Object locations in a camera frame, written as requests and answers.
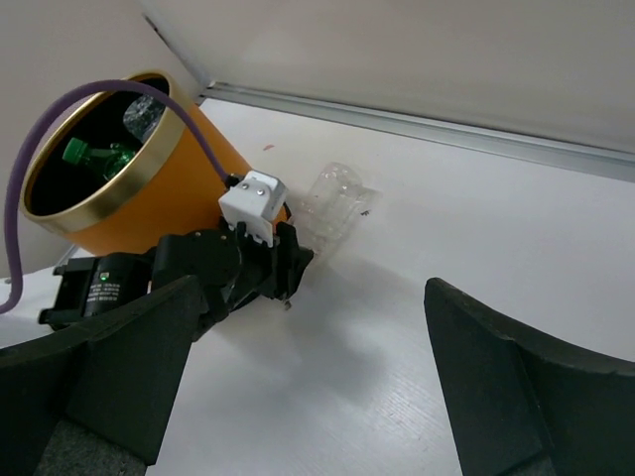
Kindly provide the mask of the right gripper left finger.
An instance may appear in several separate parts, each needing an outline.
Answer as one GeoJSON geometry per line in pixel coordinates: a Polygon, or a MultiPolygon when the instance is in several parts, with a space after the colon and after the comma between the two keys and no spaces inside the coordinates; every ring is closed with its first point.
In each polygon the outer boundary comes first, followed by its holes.
{"type": "Polygon", "coordinates": [[[143,475],[157,462],[201,293],[177,280],[1,351],[4,475],[143,475]]]}

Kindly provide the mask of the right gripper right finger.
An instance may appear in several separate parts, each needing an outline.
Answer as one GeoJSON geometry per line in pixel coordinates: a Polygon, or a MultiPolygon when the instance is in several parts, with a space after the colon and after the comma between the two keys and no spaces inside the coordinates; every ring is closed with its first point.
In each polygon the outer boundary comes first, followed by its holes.
{"type": "Polygon", "coordinates": [[[446,281],[424,308],[465,475],[631,475],[634,365],[510,318],[446,281]]]}

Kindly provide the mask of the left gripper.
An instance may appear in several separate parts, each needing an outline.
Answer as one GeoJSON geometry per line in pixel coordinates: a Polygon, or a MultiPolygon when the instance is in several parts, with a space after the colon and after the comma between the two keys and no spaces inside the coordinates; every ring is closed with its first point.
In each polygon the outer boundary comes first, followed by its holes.
{"type": "Polygon", "coordinates": [[[233,230],[221,227],[165,235],[148,250],[151,289],[186,276],[197,279],[200,315],[192,340],[198,341],[215,324],[258,296],[259,288],[274,275],[276,299],[289,300],[298,290],[315,253],[299,244],[293,225],[279,222],[276,233],[276,248],[248,235],[243,223],[233,230]]]}

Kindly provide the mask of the clear bottle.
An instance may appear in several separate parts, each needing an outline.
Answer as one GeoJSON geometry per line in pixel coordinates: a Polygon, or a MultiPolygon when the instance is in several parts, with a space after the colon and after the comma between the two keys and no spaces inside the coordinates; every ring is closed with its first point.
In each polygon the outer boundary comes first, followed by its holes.
{"type": "Polygon", "coordinates": [[[349,166],[327,164],[294,209],[299,243],[314,252],[315,260],[326,260],[380,197],[349,166]]]}

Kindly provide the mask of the green bottle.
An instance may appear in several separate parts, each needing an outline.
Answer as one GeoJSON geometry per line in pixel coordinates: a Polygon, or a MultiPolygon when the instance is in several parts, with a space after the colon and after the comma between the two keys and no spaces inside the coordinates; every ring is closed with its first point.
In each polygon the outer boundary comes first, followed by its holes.
{"type": "Polygon", "coordinates": [[[136,156],[134,150],[119,143],[108,148],[93,148],[88,143],[71,138],[62,155],[67,164],[85,169],[98,178],[110,181],[116,177],[136,156]]]}

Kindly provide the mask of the red label water bottle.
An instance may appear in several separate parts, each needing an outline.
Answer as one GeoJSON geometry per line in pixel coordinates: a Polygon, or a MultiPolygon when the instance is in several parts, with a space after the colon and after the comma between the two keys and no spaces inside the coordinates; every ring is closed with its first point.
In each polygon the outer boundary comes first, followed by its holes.
{"type": "Polygon", "coordinates": [[[145,143],[161,121],[164,111],[163,103],[152,96],[142,95],[124,112],[124,127],[141,143],[145,143]]]}

